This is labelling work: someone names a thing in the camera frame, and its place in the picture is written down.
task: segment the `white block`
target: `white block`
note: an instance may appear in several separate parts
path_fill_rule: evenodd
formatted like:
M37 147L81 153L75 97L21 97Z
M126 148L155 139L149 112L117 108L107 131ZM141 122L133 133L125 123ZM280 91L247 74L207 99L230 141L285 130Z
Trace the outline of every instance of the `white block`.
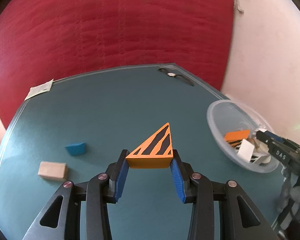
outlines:
M66 163L41 162L38 175L45 179L65 181L67 175Z
M245 162L249 163L254 151L254 145L243 139L238 151L238 156L242 158Z

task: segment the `teal table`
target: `teal table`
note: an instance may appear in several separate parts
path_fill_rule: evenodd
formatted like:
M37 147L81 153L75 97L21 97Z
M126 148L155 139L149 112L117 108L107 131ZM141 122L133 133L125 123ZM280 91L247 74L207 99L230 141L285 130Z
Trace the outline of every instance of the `teal table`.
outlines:
M157 69L184 74L192 87ZM50 92L25 101L0 146L0 229L21 240L60 182L37 175L41 161L65 162L68 178L84 182L115 162L122 149L134 150L166 122L172 146L184 162L210 180L236 180L274 223L283 177L280 168L258 174L232 163L218 148L206 120L220 92L174 65L126 66L55 81ZM86 142L85 155L70 156L65 146ZM185 240L191 204L182 204L170 169L130 169L122 198L109 204L114 240ZM215 205L215 239L219 238ZM81 236L84 239L85 221Z

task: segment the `metal screw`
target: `metal screw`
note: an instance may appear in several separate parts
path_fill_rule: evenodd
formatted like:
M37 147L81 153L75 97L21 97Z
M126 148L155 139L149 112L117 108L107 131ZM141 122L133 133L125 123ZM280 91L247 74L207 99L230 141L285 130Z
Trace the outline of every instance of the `metal screw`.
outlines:
M63 187L71 187L71 186L72 186L71 181L66 181L65 183L63 183Z
M236 183L234 180L229 180L228 185L229 185L230 187L236 187L236 186L237 186L237 183Z
M191 176L192 176L192 178L194 178L194 179L200 179L200 178L201 178L201 174L200 174L200 173L197 173L197 172L193 173Z
M98 175L98 179L106 179L108 177L108 175L106 173L100 173Z

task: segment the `red wall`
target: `red wall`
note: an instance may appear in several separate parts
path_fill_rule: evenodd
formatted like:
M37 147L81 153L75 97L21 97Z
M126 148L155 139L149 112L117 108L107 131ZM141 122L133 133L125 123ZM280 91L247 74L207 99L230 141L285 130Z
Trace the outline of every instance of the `red wall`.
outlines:
M0 16L0 117L29 88L121 65L175 62L220 89L233 0L12 0Z

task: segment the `clear plastic bowl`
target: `clear plastic bowl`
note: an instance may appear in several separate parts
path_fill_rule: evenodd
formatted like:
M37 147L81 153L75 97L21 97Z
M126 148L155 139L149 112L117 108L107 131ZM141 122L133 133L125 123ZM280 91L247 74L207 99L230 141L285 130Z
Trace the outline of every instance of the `clear plastic bowl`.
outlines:
M224 140L225 134L232 131L250 130L251 135L255 129L264 128L274 133L269 123L256 111L232 100L219 100L208 107L207 121L220 149L236 164L259 173L268 173L278 167L279 161L274 157L265 164L247 163L238 157L236 151Z

